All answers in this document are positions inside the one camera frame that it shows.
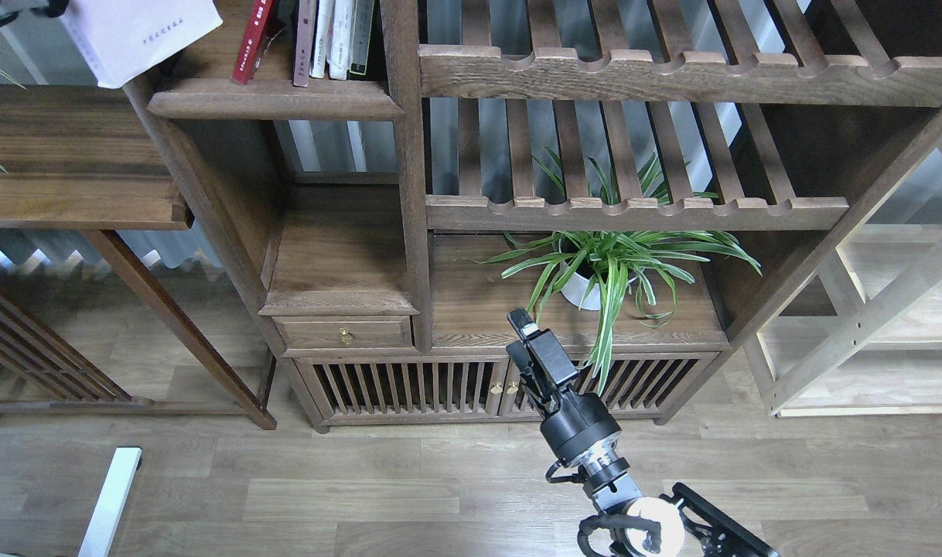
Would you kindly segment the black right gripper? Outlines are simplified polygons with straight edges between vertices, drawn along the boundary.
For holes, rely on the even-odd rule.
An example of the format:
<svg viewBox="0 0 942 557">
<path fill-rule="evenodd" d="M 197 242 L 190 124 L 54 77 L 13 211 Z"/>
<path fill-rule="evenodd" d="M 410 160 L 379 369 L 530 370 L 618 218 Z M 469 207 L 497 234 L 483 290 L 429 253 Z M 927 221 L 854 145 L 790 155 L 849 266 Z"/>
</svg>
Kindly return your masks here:
<svg viewBox="0 0 942 557">
<path fill-rule="evenodd" d="M 584 452 L 616 439 L 622 428 L 597 394 L 575 391 L 579 371 L 555 332 L 541 330 L 523 307 L 507 320 L 520 338 L 507 346 L 507 355 L 517 366 L 520 390 L 541 413 L 541 434 L 561 464 L 579 466 Z"/>
</svg>

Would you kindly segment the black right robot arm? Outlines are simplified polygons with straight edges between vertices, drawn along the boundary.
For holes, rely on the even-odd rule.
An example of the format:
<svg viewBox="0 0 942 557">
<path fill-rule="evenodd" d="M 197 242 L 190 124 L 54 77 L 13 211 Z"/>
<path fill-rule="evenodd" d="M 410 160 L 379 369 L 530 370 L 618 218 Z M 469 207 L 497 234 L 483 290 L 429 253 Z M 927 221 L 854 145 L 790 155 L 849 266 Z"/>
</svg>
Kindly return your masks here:
<svg viewBox="0 0 942 557">
<path fill-rule="evenodd" d="M 556 457 L 546 479 L 581 484 L 596 509 L 580 521 L 577 542 L 584 555 L 594 555 L 590 535 L 599 528 L 609 532 L 613 556 L 675 556 L 686 535 L 701 544 L 705 556 L 775 555 L 686 484 L 674 484 L 671 496 L 644 496 L 629 475 L 629 463 L 616 454 L 619 423 L 594 392 L 575 391 L 577 369 L 555 333 L 541 330 L 524 308 L 507 318 L 518 335 L 507 353 L 541 413 L 541 434 Z"/>
</svg>

